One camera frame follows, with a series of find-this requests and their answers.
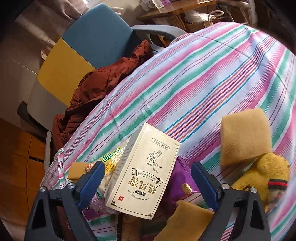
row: wooden desk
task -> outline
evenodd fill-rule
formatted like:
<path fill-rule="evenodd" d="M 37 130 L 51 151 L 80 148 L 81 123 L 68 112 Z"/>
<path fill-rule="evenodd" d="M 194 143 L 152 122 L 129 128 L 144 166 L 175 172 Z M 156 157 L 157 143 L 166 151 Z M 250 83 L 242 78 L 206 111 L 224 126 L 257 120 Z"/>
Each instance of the wooden desk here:
<path fill-rule="evenodd" d="M 169 17 L 174 26 L 186 31 L 180 13 L 185 11 L 217 4 L 217 0 L 181 0 L 165 5 L 163 8 L 151 10 L 137 19 L 145 24 L 151 24 L 153 18 Z"/>

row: wooden floor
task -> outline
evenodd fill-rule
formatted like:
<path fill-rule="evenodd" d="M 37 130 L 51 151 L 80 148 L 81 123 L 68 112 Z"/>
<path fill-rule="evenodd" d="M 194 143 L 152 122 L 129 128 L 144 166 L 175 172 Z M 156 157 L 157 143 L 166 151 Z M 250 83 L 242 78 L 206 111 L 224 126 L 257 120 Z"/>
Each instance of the wooden floor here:
<path fill-rule="evenodd" d="M 0 119 L 0 219 L 15 240 L 25 226 L 44 176 L 45 144 Z"/>

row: striped fabric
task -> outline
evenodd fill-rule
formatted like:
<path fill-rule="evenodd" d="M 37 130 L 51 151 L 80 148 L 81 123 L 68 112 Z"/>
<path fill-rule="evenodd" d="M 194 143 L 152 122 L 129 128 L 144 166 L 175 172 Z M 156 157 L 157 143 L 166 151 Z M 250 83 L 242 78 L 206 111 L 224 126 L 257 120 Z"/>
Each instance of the striped fabric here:
<path fill-rule="evenodd" d="M 97 159 L 145 121 L 181 143 L 179 154 L 189 167 L 200 161 L 219 181 L 231 184 L 247 167 L 219 166 L 221 117 L 260 107 L 269 119 L 273 151 L 291 165 L 286 193 L 268 214 L 272 240 L 281 240 L 296 216 L 294 67 L 295 56 L 285 46 L 237 23 L 181 36 L 94 108 L 58 152 L 41 185 L 64 187 L 72 162 Z M 206 207 L 201 196 L 189 201 Z M 114 222 L 114 216 L 102 215 L 89 224 L 99 240 L 113 240 Z M 233 223 L 231 218 L 221 240 L 228 239 Z M 154 222 L 145 223 L 142 240 L 152 240 L 163 225 L 163 217 L 155 215 Z"/>

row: yellow chair panel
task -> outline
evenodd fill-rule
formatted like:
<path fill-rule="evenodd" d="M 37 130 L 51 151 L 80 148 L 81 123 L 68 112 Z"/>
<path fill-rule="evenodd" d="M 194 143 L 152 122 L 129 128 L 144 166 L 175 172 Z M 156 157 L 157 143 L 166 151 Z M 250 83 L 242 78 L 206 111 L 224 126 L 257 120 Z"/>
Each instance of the yellow chair panel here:
<path fill-rule="evenodd" d="M 48 92 L 69 106 L 80 80 L 93 70 L 89 62 L 60 38 L 40 68 L 37 79 Z"/>

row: purple snack bag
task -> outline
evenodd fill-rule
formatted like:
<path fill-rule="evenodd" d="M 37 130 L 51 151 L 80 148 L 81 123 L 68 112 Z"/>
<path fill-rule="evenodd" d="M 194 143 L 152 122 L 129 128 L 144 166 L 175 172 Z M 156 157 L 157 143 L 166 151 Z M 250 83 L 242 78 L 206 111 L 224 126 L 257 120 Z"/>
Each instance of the purple snack bag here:
<path fill-rule="evenodd" d="M 177 207 L 176 202 L 191 193 L 199 193 L 199 189 L 191 176 L 189 167 L 183 158 L 178 156 L 160 204 L 171 216 Z"/>

